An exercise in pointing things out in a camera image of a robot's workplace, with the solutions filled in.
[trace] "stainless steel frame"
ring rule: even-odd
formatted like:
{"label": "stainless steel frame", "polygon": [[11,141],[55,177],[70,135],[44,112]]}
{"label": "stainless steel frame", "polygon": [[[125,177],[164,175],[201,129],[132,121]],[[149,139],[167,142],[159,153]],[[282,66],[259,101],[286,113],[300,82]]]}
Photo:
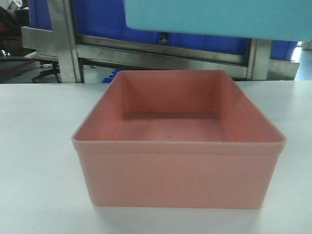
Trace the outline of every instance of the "stainless steel frame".
{"label": "stainless steel frame", "polygon": [[78,37],[72,1],[49,0],[48,5],[62,82],[83,83],[83,65],[77,56]]}
{"label": "stainless steel frame", "polygon": [[293,79],[299,67],[271,60],[271,40],[252,39],[247,55],[241,56],[78,35],[72,0],[48,2],[53,31],[23,27],[23,46],[37,50],[30,58],[58,60],[62,82],[83,82],[83,62],[134,69],[222,69],[233,78],[248,80]]}

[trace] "red object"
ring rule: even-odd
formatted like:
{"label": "red object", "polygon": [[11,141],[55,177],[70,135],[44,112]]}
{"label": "red object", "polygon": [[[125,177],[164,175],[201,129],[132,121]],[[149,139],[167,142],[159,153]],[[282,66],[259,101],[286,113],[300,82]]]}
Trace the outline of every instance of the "red object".
{"label": "red object", "polygon": [[73,136],[98,206],[261,207],[285,137],[223,71],[122,71]]}

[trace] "white table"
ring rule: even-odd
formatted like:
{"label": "white table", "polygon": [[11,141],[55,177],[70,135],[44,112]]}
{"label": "white table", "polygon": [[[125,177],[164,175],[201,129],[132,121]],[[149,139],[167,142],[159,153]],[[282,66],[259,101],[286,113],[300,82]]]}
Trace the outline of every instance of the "white table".
{"label": "white table", "polygon": [[91,204],[71,135],[106,85],[0,85],[1,234],[311,234],[312,82],[239,86],[285,134],[262,209]]}

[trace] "blue bin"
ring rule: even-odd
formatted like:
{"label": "blue bin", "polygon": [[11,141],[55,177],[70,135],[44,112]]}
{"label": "blue bin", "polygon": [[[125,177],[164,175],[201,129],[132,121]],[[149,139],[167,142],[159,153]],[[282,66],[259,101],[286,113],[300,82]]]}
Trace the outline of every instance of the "blue bin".
{"label": "blue bin", "polygon": [[277,60],[291,60],[297,44],[297,41],[274,40],[271,58]]}
{"label": "blue bin", "polygon": [[30,27],[52,30],[47,0],[29,0]]}
{"label": "blue bin", "polygon": [[[29,0],[30,26],[51,30],[47,0]],[[122,0],[74,0],[79,34],[158,43],[159,33],[130,29],[126,25]]]}
{"label": "blue bin", "polygon": [[118,72],[123,71],[123,69],[114,69],[109,77],[104,77],[101,83],[111,83]]}
{"label": "blue bin", "polygon": [[227,54],[245,55],[247,38],[204,36],[184,33],[170,33],[168,44],[183,48],[207,50]]}

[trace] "open square container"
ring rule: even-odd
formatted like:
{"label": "open square container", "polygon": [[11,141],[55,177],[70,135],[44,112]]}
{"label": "open square container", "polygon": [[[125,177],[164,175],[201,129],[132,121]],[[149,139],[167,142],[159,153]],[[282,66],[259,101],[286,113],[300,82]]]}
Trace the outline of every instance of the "open square container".
{"label": "open square container", "polygon": [[73,135],[97,206],[256,209],[285,137],[223,71],[122,71]]}

